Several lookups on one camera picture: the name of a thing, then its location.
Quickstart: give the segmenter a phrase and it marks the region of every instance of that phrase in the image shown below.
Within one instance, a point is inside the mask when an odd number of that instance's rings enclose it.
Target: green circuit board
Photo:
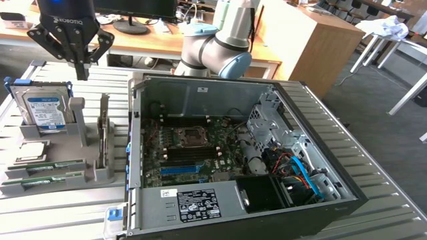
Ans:
[[[197,129],[205,134],[201,145],[187,145],[180,138],[180,127],[164,127],[156,120],[145,120],[143,128],[143,186],[144,188],[173,186],[184,184],[208,183],[232,180],[235,176],[243,175],[243,153],[240,144],[236,143],[237,124],[228,118],[217,117],[209,119],[205,127],[192,126],[185,129]],[[199,147],[215,148],[219,156],[197,159],[193,161],[196,172],[164,173],[165,168],[180,169],[180,166],[163,167],[165,155],[169,149],[191,149]]]

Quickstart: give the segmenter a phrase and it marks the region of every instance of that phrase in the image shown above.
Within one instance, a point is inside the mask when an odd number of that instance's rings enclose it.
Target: robotic arm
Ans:
[[[212,70],[225,79],[241,77],[252,60],[248,38],[249,35],[252,40],[255,37],[255,7],[259,2],[232,0],[220,31],[209,24],[188,25],[175,75],[207,77]]]
[[[74,68],[77,80],[88,80],[89,67],[113,44],[115,35],[100,29],[92,0],[37,0],[40,24],[26,34]],[[88,44],[97,34],[99,47]]]

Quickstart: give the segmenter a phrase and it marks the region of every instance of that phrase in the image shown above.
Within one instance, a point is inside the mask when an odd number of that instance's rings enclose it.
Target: floor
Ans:
[[[41,48],[0,45],[0,79],[5,76],[18,78],[30,61],[44,59],[57,61]],[[345,65],[337,82],[349,73],[357,59],[355,54]],[[135,66],[147,68],[144,59]],[[159,61],[156,70],[169,70],[171,64]],[[395,116],[385,112],[407,92],[397,80],[373,69],[363,67],[343,85],[333,86],[324,102],[335,115],[349,123],[349,131],[373,156],[392,179],[412,198],[420,209],[427,212],[427,145],[419,137],[427,132],[427,108],[409,102]],[[0,101],[6,92],[0,87]]]

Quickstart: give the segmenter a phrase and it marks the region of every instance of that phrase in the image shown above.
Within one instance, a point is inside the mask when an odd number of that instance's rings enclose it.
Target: power supply label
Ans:
[[[61,129],[65,126],[65,119],[57,97],[29,97],[28,105],[34,124],[42,129]]]
[[[213,189],[183,191],[176,194],[179,217],[183,223],[221,217]]]

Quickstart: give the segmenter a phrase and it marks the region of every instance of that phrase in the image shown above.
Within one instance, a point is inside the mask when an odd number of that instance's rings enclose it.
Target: white cloth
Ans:
[[[395,15],[385,19],[361,21],[355,25],[355,27],[365,32],[363,38],[371,34],[376,34],[395,41],[404,39],[409,32],[407,25],[397,21],[397,17]]]

